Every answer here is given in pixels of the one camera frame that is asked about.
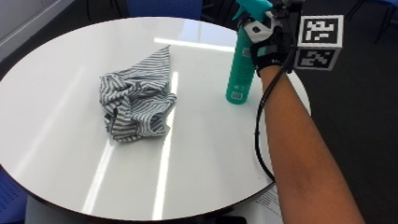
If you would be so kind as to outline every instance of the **paper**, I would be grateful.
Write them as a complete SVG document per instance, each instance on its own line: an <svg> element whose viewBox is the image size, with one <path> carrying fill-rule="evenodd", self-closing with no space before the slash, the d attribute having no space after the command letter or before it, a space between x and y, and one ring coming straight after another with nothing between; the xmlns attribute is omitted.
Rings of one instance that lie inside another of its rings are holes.
<svg viewBox="0 0 398 224"><path fill-rule="evenodd" d="M227 216L247 217L248 224L284 224L276 186Z"/></svg>

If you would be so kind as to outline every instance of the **green spray bottle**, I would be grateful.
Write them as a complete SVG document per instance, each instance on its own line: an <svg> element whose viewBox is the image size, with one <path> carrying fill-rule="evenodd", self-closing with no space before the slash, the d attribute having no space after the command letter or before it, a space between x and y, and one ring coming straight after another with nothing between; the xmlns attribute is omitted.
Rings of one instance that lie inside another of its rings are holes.
<svg viewBox="0 0 398 224"><path fill-rule="evenodd" d="M241 13L248 12L257 21L263 21L265 12L273 8L273 4L267 0L237 0L237 3L240 4L240 9L233 20L237 19ZM243 26L240 26L235 60L227 88L227 100L235 105L241 105L247 102L256 73L251 57L251 46L252 40Z"/></svg>

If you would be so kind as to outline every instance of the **round white table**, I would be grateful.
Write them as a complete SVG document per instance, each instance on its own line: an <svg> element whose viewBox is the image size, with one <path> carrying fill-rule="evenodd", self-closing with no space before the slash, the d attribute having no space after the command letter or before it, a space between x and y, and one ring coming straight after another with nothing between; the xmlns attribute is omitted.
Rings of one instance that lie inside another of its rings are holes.
<svg viewBox="0 0 398 224"><path fill-rule="evenodd" d="M0 163L35 197L87 216L167 220L231 210L265 190L257 78L244 105L225 99L236 41L235 31L205 22L127 19L62 35L14 66L0 83ZM104 128L99 77L167 45L179 97L167 135L119 144Z"/></svg>

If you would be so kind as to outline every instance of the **black cable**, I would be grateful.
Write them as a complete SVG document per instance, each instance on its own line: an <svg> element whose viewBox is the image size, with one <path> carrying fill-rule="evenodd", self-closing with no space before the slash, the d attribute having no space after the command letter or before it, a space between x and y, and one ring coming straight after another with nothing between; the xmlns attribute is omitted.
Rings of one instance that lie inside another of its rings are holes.
<svg viewBox="0 0 398 224"><path fill-rule="evenodd" d="M281 68L279 69L279 71L276 73L276 76L272 80L272 83L271 83L269 87L267 88L267 90L263 94L260 104L259 104L259 109L257 109L257 116L256 116L256 155L257 155L257 160L260 162L261 168L263 168L264 172L267 173L268 177L271 177L271 179L273 181L275 181L275 175L273 175L272 171L269 170L269 168L268 168L268 166L267 166L267 164L263 160L261 150L260 150L260 120L261 120L261 115L263 115L263 110L264 110L267 100L269 99L269 97L272 95L272 92L273 92L273 89L275 89L275 86L277 84L277 81L280 80L283 74L287 72L288 66L291 65L292 60L295 58L295 52L296 52L297 44L296 44L295 32L293 32L289 21L288 21L288 26L289 26L289 29L291 29L291 34L292 34L295 43L291 47L291 51L289 51L287 61L283 64Z"/></svg>

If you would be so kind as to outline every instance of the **hand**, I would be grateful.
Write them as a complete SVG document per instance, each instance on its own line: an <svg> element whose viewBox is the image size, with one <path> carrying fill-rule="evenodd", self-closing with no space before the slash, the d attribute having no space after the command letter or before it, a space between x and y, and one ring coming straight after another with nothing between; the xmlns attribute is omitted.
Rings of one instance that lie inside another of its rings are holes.
<svg viewBox="0 0 398 224"><path fill-rule="evenodd" d="M259 71L272 65L281 66L285 62L283 24L275 19L271 11L265 13L264 24L247 18L243 22L244 30L252 39L252 60Z"/></svg>

